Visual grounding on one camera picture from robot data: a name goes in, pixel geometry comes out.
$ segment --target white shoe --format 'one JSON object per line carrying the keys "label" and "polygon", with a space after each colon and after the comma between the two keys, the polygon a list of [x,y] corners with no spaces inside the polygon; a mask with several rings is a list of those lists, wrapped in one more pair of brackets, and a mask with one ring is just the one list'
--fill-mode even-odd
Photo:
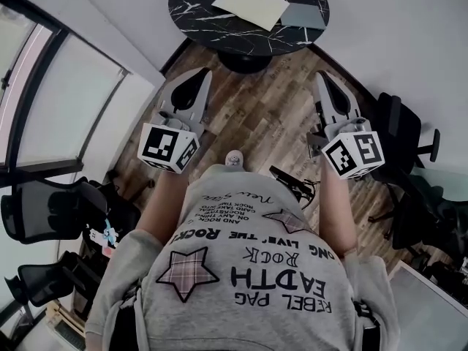
{"label": "white shoe", "polygon": [[242,152],[238,150],[231,151],[226,155],[226,160],[224,161],[224,165],[228,167],[236,166],[236,167],[244,167],[244,156]]}

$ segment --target open notebook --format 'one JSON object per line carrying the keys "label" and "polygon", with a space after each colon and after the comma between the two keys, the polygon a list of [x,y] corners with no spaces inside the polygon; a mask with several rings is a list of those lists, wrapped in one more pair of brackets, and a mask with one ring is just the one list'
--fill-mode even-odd
{"label": "open notebook", "polygon": [[271,31],[289,4],[285,0],[215,0],[212,5]]}

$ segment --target white marker cube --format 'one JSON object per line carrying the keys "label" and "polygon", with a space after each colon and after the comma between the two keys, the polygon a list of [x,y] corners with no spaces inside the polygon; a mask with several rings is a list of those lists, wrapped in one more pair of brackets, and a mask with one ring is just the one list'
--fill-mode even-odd
{"label": "white marker cube", "polygon": [[152,167],[182,173],[199,147],[194,132],[144,124],[137,156]]}
{"label": "white marker cube", "polygon": [[322,152],[341,179],[363,176],[385,164],[377,132],[343,132]]}

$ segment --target table top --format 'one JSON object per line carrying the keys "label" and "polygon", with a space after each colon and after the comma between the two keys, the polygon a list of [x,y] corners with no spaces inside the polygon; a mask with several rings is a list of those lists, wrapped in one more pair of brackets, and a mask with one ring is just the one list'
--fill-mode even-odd
{"label": "table top", "polygon": [[[295,52],[312,44],[321,30],[281,26],[266,31],[229,12],[212,7],[215,0],[169,0],[169,13],[180,30],[208,48],[233,54],[275,56]],[[287,0],[316,5],[328,24],[327,0]]]}

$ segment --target gray sweatshirt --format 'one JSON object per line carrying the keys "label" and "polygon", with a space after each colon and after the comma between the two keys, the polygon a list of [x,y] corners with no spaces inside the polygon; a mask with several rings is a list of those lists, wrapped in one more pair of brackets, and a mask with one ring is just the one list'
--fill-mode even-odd
{"label": "gray sweatshirt", "polygon": [[122,239],[86,323],[88,345],[108,349],[137,279],[140,350],[360,350],[366,319],[353,300],[379,320],[381,350],[398,343],[382,259],[340,261],[289,190],[254,173],[193,183],[166,246],[142,230]]}

